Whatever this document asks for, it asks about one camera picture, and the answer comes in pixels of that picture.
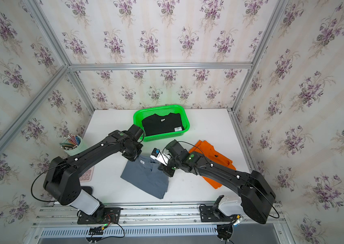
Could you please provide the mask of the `grey t-shirt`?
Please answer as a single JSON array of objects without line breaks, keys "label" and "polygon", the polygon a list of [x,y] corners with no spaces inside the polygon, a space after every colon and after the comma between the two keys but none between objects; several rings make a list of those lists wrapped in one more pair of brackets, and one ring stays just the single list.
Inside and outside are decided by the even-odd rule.
[{"label": "grey t-shirt", "polygon": [[140,155],[135,161],[127,161],[121,178],[149,195],[163,199],[168,191],[169,177],[158,167],[157,161]]}]

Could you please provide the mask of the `green plastic basket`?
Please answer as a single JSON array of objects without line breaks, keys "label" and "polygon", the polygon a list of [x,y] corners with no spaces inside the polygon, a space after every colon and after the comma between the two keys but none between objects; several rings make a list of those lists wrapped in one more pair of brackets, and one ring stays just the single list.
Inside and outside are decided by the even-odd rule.
[{"label": "green plastic basket", "polygon": [[133,123],[145,132],[142,136],[145,142],[182,136],[190,129],[186,111],[180,105],[138,110]]}]

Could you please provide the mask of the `black t-shirt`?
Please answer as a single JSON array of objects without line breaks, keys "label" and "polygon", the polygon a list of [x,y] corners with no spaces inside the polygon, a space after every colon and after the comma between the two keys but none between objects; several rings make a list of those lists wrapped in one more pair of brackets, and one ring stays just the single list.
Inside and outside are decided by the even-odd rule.
[{"label": "black t-shirt", "polygon": [[142,120],[146,136],[160,135],[165,133],[179,132],[185,130],[181,115],[169,113],[165,116],[154,114]]}]

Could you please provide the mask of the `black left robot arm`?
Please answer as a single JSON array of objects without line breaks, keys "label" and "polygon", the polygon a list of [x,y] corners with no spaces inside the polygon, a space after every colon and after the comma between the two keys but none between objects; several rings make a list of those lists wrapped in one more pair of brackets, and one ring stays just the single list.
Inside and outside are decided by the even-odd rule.
[{"label": "black left robot arm", "polygon": [[139,142],[144,131],[136,125],[128,130],[115,130],[99,143],[90,148],[63,159],[56,157],[50,163],[43,188],[61,205],[70,205],[83,214],[104,219],[105,206],[98,199],[82,189],[80,177],[91,167],[105,158],[122,153],[129,161],[135,161],[142,152]]}]

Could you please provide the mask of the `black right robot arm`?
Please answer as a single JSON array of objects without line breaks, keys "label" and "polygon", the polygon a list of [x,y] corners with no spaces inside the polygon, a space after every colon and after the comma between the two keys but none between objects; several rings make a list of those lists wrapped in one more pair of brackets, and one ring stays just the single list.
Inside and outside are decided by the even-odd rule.
[{"label": "black right robot arm", "polygon": [[233,170],[217,164],[203,154],[189,153],[180,141],[173,140],[164,148],[170,158],[161,164],[161,171],[172,178],[176,170],[212,179],[235,192],[242,200],[244,213],[253,221],[265,224],[276,200],[276,194],[258,171]]}]

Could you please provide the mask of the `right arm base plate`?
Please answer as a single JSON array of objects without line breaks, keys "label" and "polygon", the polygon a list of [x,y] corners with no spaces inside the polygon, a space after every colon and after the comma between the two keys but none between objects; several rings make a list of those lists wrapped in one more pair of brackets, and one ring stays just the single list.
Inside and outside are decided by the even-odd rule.
[{"label": "right arm base plate", "polygon": [[220,195],[212,206],[200,204],[198,209],[201,222],[232,222],[241,218],[244,212],[239,196]]}]

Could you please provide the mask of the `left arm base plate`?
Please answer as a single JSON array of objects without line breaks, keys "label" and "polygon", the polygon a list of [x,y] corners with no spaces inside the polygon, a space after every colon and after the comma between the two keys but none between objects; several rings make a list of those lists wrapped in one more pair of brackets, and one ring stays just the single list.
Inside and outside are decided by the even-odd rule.
[{"label": "left arm base plate", "polygon": [[99,211],[93,215],[87,215],[83,211],[77,212],[77,224],[78,225],[89,225],[89,224],[108,224],[118,223],[122,208],[119,207],[105,207],[103,213]]}]

